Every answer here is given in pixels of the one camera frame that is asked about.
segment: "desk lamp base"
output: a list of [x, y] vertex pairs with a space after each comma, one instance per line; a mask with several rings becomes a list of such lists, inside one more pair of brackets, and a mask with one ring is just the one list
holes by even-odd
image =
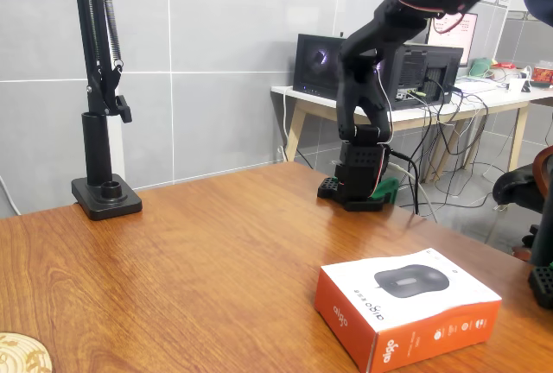
[[102, 186], [90, 186], [86, 178], [71, 182], [71, 192], [91, 220], [104, 220], [142, 210], [142, 200], [118, 174]]

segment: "black robotic arm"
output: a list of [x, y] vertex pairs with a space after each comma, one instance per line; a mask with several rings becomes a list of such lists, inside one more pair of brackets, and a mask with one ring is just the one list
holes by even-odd
[[[427, 27], [428, 19], [464, 14], [478, 1], [384, 0], [378, 6], [374, 19], [353, 33], [340, 50], [337, 116], [342, 140], [363, 146], [389, 140], [387, 105], [376, 73], [384, 51], [395, 50], [414, 38]], [[371, 126], [354, 124], [357, 106], [371, 120]]]
[[[380, 83], [381, 63], [386, 54], [422, 32], [428, 26], [428, 19], [446, 14], [464, 15], [478, 1], [384, 0], [375, 10], [374, 19], [344, 41], [340, 49], [336, 100], [338, 131], [344, 142], [336, 177], [323, 181], [319, 197], [332, 198], [348, 211], [382, 208], [384, 200], [372, 199], [372, 195], [393, 152], [387, 146], [392, 138], [387, 115], [391, 104]], [[357, 107], [369, 118], [369, 125], [355, 124]], [[393, 154], [409, 160], [399, 153]]]

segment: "monitor screen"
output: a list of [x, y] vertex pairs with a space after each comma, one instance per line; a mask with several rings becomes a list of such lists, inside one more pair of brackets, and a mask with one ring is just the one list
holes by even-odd
[[467, 66], [478, 15], [467, 13], [463, 17], [462, 22], [453, 28], [453, 30], [442, 35], [438, 33], [455, 24], [460, 17], [461, 14], [445, 15], [442, 19], [435, 19], [432, 21], [430, 23], [429, 36], [426, 43], [438, 47], [462, 47], [463, 56], [461, 58], [461, 66]]

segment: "mouse box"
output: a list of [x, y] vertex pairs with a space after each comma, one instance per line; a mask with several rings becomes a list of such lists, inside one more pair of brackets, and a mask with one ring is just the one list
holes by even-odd
[[315, 308], [363, 373], [487, 341], [501, 298], [435, 250], [321, 267]]

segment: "green object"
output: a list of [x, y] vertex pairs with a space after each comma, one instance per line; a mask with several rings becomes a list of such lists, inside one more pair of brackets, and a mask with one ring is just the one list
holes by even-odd
[[473, 66], [468, 72], [468, 76], [485, 78], [488, 75], [491, 67], [492, 60], [490, 60], [489, 58], [478, 58], [477, 60], [474, 60]]
[[386, 194], [390, 194], [390, 201], [388, 203], [395, 205], [397, 191], [399, 190], [399, 180], [395, 177], [390, 177], [390, 179], [382, 180], [378, 183], [377, 190], [374, 191], [371, 199], [382, 199]]

